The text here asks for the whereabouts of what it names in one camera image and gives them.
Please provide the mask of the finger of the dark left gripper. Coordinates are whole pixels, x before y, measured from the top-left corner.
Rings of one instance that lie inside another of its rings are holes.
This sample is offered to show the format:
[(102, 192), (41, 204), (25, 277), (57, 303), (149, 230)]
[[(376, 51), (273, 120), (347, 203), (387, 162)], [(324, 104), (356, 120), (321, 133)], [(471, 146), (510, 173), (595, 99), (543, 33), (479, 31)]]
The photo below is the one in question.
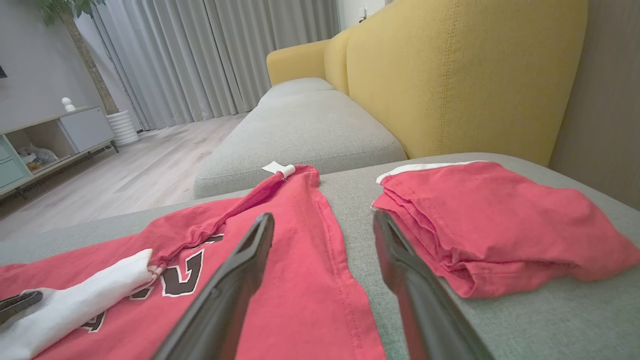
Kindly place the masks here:
[(0, 325), (7, 323), (12, 317), (42, 301), (41, 291), (27, 291), (0, 301)]

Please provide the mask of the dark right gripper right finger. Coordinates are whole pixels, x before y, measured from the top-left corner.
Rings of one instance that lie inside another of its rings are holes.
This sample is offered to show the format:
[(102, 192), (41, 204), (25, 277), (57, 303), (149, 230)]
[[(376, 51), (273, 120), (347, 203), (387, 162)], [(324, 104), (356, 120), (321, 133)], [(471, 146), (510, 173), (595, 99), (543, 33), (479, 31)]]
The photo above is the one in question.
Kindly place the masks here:
[(491, 360), (493, 355), (393, 217), (377, 210), (375, 248), (395, 294), (412, 360)]

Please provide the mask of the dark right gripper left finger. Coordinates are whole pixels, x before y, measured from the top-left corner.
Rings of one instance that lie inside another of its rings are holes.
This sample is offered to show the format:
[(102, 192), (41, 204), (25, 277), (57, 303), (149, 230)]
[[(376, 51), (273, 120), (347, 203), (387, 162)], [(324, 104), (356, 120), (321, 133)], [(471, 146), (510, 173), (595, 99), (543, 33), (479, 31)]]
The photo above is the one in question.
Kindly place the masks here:
[(221, 264), (153, 355), (154, 360), (233, 360), (249, 309), (262, 285), (274, 239), (263, 213)]

